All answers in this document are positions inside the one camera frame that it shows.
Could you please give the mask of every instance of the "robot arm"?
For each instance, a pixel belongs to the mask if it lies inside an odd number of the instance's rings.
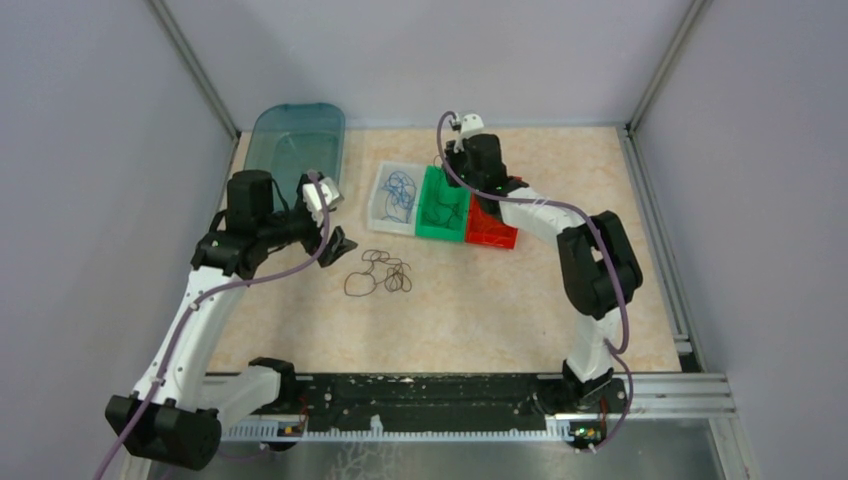
[[[270,252],[295,242],[316,255],[324,224],[319,196],[329,210],[343,200],[332,179],[319,174],[316,188],[303,175],[294,208],[274,212],[272,185],[271,175],[258,170],[236,173],[227,182],[228,207],[197,244],[182,303],[162,346],[131,394],[110,399],[106,418],[119,435],[145,409],[126,432],[123,443],[130,454],[199,470],[215,455],[223,431],[262,406],[296,398],[294,366],[269,358],[250,362],[214,387],[203,386],[224,325],[259,265]],[[329,266],[355,247],[336,227],[317,261]]]
[[[483,133],[479,115],[462,115],[451,126],[458,136],[446,144],[448,165],[472,188],[503,198],[478,196],[482,210],[558,251],[566,294],[579,312],[574,347],[563,362],[565,396],[577,407],[595,402],[597,393],[612,378],[613,359],[606,340],[615,337],[621,312],[609,272],[593,257],[593,249],[598,247],[594,237],[576,213],[547,205],[544,196],[507,174],[500,140]],[[451,186],[460,186],[448,172],[445,175]],[[633,292],[642,285],[642,271],[621,221],[608,211],[591,218],[612,257],[625,301],[630,302]]]

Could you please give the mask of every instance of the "plastic container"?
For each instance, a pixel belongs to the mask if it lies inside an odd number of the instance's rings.
[[[428,166],[418,204],[415,235],[450,242],[465,240],[471,192],[448,186],[442,169]]]
[[[378,232],[415,235],[415,220],[424,165],[382,162],[368,200],[368,228]]]
[[[253,126],[244,168],[271,172],[292,205],[300,176],[309,169],[341,183],[344,127],[342,111],[327,103],[271,107]],[[282,208],[276,195],[274,205]]]
[[[498,219],[483,212],[477,198],[471,196],[468,225],[465,227],[465,243],[488,247],[515,248],[518,229],[504,225]]]

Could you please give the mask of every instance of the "gray wall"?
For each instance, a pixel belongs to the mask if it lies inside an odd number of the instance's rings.
[[[764,478],[845,478],[848,3],[715,2],[639,134]]]
[[[169,0],[237,125],[326,101],[353,126],[628,120],[690,0]]]
[[[0,15],[0,478],[89,478],[170,323],[230,142],[139,0]]]

